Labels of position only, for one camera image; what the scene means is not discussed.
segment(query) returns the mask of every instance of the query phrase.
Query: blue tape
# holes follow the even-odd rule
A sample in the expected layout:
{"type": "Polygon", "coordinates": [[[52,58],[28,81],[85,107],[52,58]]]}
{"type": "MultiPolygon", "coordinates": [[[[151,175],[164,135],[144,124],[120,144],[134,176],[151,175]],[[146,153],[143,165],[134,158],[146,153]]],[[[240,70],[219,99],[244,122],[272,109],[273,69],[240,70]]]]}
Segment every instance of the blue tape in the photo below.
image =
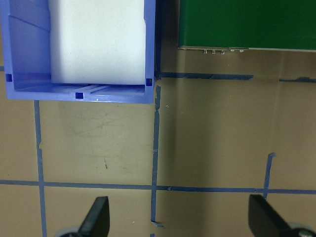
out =
{"type": "Polygon", "coordinates": [[[41,229],[42,229],[43,237],[47,237],[43,159],[42,159],[41,149],[39,148],[40,142],[41,142],[40,103],[39,103],[39,101],[34,101],[34,112],[35,112],[36,146],[37,146],[37,155],[38,155],[39,201],[40,201],[41,229]]]}
{"type": "Polygon", "coordinates": [[[310,79],[310,78],[301,77],[301,78],[297,78],[295,80],[279,79],[278,81],[281,81],[281,82],[309,82],[309,83],[315,83],[316,79],[310,79]]]}
{"type": "Polygon", "coordinates": [[[269,189],[269,183],[270,183],[270,170],[271,170],[272,161],[274,157],[276,157],[275,153],[271,153],[268,155],[266,176],[265,176],[265,183],[264,183],[264,192],[263,192],[263,197],[265,199],[267,199],[268,197],[268,189],[269,189]]]}
{"type": "Polygon", "coordinates": [[[41,142],[41,131],[40,131],[40,102],[34,101],[34,112],[35,112],[35,132],[36,132],[36,146],[39,148],[41,142]]]}
{"type": "Polygon", "coordinates": [[[213,80],[250,80],[253,78],[253,75],[164,73],[164,72],[156,72],[155,76],[158,79],[161,79],[161,78],[189,78],[189,79],[213,79],[213,80]]]}
{"type": "Polygon", "coordinates": [[[156,204],[157,204],[157,191],[152,190],[152,201],[151,201],[151,221],[156,222],[156,204]]]}
{"type": "Polygon", "coordinates": [[[201,192],[201,193],[262,193],[264,189],[256,188],[198,188],[179,186],[157,186],[160,191],[201,192]]]}
{"type": "Polygon", "coordinates": [[[45,182],[47,187],[62,187],[62,188],[87,188],[87,189],[138,189],[151,190],[151,185],[126,185],[126,184],[84,184],[84,183],[59,183],[45,182]]]}
{"type": "Polygon", "coordinates": [[[153,177],[152,177],[152,201],[151,201],[151,221],[156,222],[156,196],[157,196],[157,176],[158,176],[158,147],[159,147],[159,108],[161,87],[156,87],[157,97],[155,99],[155,121],[154,121],[154,144],[153,144],[153,177]]]}
{"type": "Polygon", "coordinates": [[[22,185],[22,186],[38,186],[37,181],[22,181],[22,180],[0,180],[0,185],[22,185]]]}
{"type": "Polygon", "coordinates": [[[163,227],[164,227],[164,225],[162,225],[162,224],[161,224],[161,223],[159,223],[159,222],[152,221],[152,223],[153,223],[153,225],[154,225],[154,226],[156,226],[156,227],[161,227],[161,228],[163,228],[163,227]]]}

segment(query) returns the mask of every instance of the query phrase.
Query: plastic bin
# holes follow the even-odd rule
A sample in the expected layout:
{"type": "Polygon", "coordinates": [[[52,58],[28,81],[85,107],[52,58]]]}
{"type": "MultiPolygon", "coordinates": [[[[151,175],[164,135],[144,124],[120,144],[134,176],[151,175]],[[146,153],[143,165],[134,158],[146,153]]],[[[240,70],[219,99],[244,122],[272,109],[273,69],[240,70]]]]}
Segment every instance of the plastic bin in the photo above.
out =
{"type": "Polygon", "coordinates": [[[48,0],[0,0],[7,97],[22,100],[152,103],[155,81],[156,0],[144,2],[144,84],[107,85],[53,84],[50,78],[48,0]]]}

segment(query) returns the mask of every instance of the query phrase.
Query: white foam block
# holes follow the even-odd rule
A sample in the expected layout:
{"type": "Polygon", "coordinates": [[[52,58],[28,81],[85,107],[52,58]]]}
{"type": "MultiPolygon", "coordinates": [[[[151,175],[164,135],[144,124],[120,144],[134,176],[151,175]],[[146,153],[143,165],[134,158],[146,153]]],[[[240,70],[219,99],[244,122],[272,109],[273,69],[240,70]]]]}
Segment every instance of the white foam block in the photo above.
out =
{"type": "Polygon", "coordinates": [[[144,0],[49,0],[53,83],[145,84],[144,0]]]}

